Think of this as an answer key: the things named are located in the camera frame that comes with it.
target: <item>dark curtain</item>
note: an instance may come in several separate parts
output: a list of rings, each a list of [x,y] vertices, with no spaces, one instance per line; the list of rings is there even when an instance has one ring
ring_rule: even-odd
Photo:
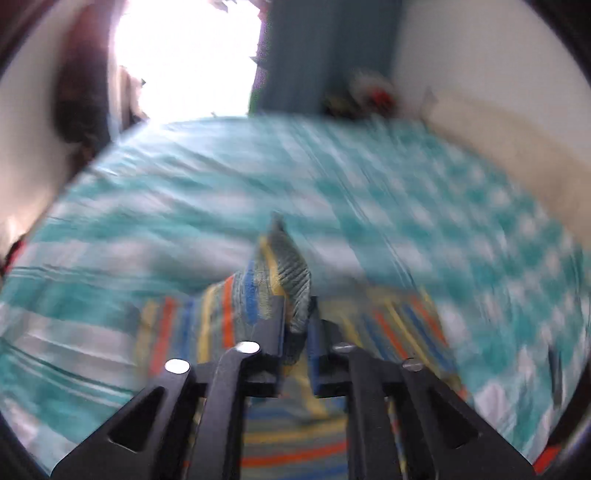
[[[275,0],[257,111],[319,113],[357,68],[389,77],[402,0]]]

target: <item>orange stripe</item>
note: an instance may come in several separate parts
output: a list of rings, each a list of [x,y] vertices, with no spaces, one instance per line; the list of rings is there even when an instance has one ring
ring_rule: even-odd
[[[347,449],[347,442],[342,441],[326,445],[320,448],[300,450],[294,453],[283,453],[261,457],[247,457],[242,459],[242,466],[246,468],[257,468],[262,466],[285,465],[286,463],[301,463],[317,458],[328,457],[335,453],[344,452]]]
[[[431,330],[435,332],[435,336],[439,339],[439,341],[443,343],[443,345],[447,346],[447,340],[445,340],[445,337],[443,336],[443,332],[439,327],[439,323],[433,317],[431,317],[431,315],[429,315],[429,312],[425,309],[425,307],[423,307],[421,302],[419,302],[417,299],[414,299],[413,307],[415,307],[421,314],[421,316],[425,318],[425,320],[431,327]]]
[[[400,356],[400,358],[403,360],[408,358],[409,354],[406,353],[406,351],[404,350],[404,347],[402,346],[400,341],[396,338],[396,334],[392,331],[392,329],[386,323],[384,316],[377,310],[374,311],[374,315],[375,315],[380,327],[382,328],[382,330],[384,331],[384,333],[388,337],[388,340],[390,340],[390,343],[394,346],[394,348],[398,352],[398,355]]]
[[[173,331],[173,317],[176,309],[175,301],[172,297],[164,299],[164,308],[162,309],[162,320],[160,320],[160,333],[158,340],[154,346],[154,354],[152,355],[152,363],[150,365],[150,375],[160,373],[160,369],[166,361],[166,353],[168,352],[168,343]]]
[[[222,337],[224,348],[232,348],[234,346],[234,322],[232,321],[232,284],[234,283],[234,275],[229,277],[223,285],[223,321],[222,321]]]

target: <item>beige cushion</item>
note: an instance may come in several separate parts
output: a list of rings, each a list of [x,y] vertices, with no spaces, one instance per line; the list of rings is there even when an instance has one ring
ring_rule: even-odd
[[[457,92],[431,94],[421,119],[491,160],[591,248],[591,170],[529,120]]]

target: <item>mattress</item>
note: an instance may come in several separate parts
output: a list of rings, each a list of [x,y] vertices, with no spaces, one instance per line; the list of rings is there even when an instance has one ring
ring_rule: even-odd
[[[539,455],[589,353],[581,246],[420,124],[262,116],[134,130],[31,237],[0,294],[0,411],[44,469],[141,388],[146,303],[244,268],[277,212],[321,299],[424,293],[468,402]],[[346,477],[342,402],[299,392],[250,408],[245,478]]]

